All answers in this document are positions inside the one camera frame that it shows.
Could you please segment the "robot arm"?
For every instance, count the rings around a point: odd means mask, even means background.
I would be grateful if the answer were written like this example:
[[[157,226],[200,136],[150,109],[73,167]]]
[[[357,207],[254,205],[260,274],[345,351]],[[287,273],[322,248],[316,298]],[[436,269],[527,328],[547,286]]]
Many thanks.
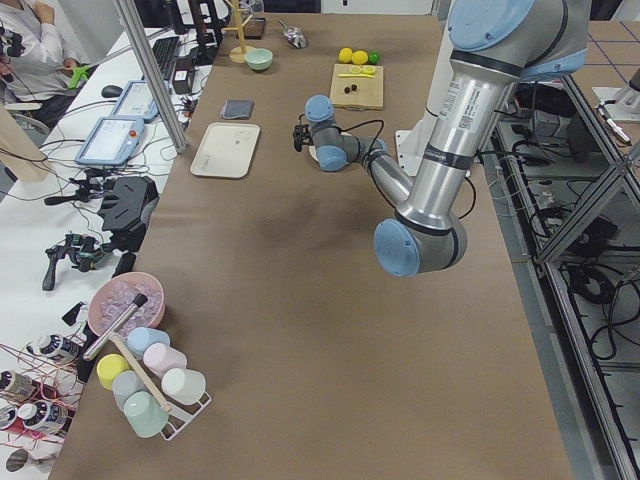
[[[522,80],[557,78],[586,59],[588,1],[456,1],[447,33],[452,79],[415,177],[375,138],[345,136],[328,97],[314,95],[305,117],[319,165],[359,163],[394,208],[374,232],[381,267],[398,277],[444,270],[464,255],[467,236],[452,212],[495,110]]]

